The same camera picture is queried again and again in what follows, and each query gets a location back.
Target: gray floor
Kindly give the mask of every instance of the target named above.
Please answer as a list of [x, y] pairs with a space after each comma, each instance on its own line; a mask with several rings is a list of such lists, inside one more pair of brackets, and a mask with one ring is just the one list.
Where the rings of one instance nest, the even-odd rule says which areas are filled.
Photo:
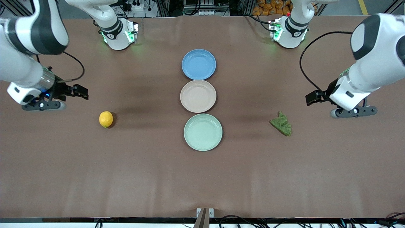
[[[393, 0], [364, 0], [364, 3], [369, 14], [382, 13], [392, 3]], [[21, 0], [27, 7], [31, 8], [28, 0]], [[60, 0], [59, 9], [62, 18], [89, 18], [85, 12], [78, 8], [68, 5], [64, 0]], [[403, 7], [399, 7], [395, 14], [404, 14]], [[362, 11], [358, 0], [340, 0], [336, 3], [329, 4], [322, 15], [362, 15]], [[5, 10], [1, 17], [12, 17], [12, 15]]]

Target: white plate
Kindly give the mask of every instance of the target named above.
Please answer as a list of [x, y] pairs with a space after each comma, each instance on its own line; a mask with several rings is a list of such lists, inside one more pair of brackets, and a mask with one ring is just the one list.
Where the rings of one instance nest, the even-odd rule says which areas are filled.
[[181, 104], [190, 112], [206, 112], [215, 104], [217, 93], [215, 88], [204, 80], [187, 83], [180, 92]]

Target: yellow floor line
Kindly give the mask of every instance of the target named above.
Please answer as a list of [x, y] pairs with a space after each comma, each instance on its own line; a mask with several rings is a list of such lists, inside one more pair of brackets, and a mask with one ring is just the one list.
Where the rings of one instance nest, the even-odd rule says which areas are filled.
[[358, 0], [358, 4], [360, 5], [361, 12], [363, 15], [368, 15], [369, 13], [367, 12], [366, 5], [364, 4], [364, 0]]

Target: green plate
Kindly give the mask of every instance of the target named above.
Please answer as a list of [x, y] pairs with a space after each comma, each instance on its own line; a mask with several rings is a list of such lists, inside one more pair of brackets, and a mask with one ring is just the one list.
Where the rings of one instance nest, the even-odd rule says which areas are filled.
[[212, 150], [222, 139], [221, 123], [209, 114], [195, 115], [185, 124], [184, 139], [194, 150]]

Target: blue plate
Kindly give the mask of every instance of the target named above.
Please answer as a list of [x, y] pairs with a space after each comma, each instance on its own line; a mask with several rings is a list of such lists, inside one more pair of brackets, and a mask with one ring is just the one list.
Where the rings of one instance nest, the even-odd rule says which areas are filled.
[[195, 49], [184, 56], [181, 67], [190, 79], [205, 80], [214, 73], [217, 62], [211, 52]]

